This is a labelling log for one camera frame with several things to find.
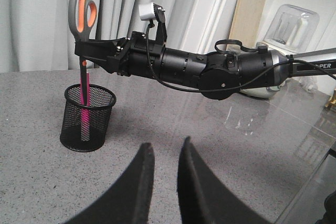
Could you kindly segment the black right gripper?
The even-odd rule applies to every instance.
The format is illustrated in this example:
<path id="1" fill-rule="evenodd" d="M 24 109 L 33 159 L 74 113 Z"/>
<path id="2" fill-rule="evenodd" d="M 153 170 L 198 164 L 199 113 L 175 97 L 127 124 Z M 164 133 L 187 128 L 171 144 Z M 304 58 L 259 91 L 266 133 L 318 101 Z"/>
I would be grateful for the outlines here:
<path id="1" fill-rule="evenodd" d="M 164 52 L 164 34 L 155 40 L 134 31 L 131 38 L 113 40 L 89 39 L 75 43 L 75 54 L 121 76 L 151 77 L 150 67 L 158 71 Z"/>

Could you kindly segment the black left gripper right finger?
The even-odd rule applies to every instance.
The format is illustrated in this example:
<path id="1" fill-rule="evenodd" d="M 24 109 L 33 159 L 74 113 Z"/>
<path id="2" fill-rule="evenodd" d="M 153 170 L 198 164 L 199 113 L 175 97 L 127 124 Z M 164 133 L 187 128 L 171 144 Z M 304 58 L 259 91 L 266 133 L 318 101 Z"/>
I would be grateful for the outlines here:
<path id="1" fill-rule="evenodd" d="M 206 165 L 188 136 L 181 149 L 177 192 L 182 223 L 268 223 L 238 199 Z"/>

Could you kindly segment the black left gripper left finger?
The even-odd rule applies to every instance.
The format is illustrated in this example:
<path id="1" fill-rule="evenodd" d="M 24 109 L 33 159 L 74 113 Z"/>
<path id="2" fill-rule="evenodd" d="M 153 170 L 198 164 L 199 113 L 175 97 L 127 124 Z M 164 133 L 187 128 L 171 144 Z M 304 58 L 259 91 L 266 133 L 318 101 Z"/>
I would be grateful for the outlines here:
<path id="1" fill-rule="evenodd" d="M 147 223 L 154 180 L 154 150 L 141 144 L 116 182 L 66 223 Z"/>

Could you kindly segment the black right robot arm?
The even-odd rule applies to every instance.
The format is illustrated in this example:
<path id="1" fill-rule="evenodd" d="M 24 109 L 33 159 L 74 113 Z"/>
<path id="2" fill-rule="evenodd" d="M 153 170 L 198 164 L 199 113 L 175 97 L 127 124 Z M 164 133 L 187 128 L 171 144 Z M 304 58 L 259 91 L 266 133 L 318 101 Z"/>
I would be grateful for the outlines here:
<path id="1" fill-rule="evenodd" d="M 108 73 L 155 79 L 173 88 L 223 100 L 245 89 L 278 86 L 290 77 L 335 74 L 335 49 L 284 55 L 265 46 L 238 54 L 194 54 L 167 48 L 144 33 L 115 40 L 76 39 L 77 56 Z"/>

